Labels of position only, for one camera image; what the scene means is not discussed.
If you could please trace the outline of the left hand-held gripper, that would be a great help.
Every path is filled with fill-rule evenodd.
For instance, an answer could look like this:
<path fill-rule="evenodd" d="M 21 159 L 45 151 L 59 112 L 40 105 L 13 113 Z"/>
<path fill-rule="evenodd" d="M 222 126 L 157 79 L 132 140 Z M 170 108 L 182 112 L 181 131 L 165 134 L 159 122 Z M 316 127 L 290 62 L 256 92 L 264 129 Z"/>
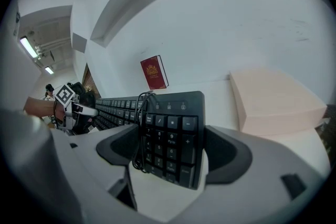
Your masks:
<path fill-rule="evenodd" d="M 74 133 L 75 126 L 79 120 L 79 114 L 86 116 L 97 116 L 98 110 L 88 106 L 77 103 L 79 95 L 75 94 L 73 89 L 64 84 L 55 95 L 54 101 L 54 118 L 55 128 L 64 132 Z M 62 120 L 58 119 L 57 113 L 60 110 L 64 112 Z"/>

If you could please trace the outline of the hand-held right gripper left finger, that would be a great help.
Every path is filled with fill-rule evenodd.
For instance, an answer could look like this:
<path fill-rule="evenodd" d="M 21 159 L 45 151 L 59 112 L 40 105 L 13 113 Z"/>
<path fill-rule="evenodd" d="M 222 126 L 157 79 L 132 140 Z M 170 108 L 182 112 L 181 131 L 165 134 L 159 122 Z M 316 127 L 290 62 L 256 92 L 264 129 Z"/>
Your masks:
<path fill-rule="evenodd" d="M 133 130 L 135 127 L 125 125 L 105 131 L 68 136 L 58 129 L 51 129 L 58 160 L 72 190 L 109 190 L 118 180 L 123 179 L 128 165 L 108 163 L 99 156 L 96 147 L 106 138 L 120 138 Z"/>

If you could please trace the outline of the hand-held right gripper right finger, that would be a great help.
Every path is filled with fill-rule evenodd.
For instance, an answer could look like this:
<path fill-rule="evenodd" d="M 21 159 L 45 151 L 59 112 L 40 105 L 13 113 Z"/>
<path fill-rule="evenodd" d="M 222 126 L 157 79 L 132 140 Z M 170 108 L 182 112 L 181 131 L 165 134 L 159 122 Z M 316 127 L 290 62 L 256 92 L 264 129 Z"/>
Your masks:
<path fill-rule="evenodd" d="M 289 221 L 323 177 L 277 142 L 221 127 L 205 128 L 208 174 L 195 203 L 199 221 Z"/>

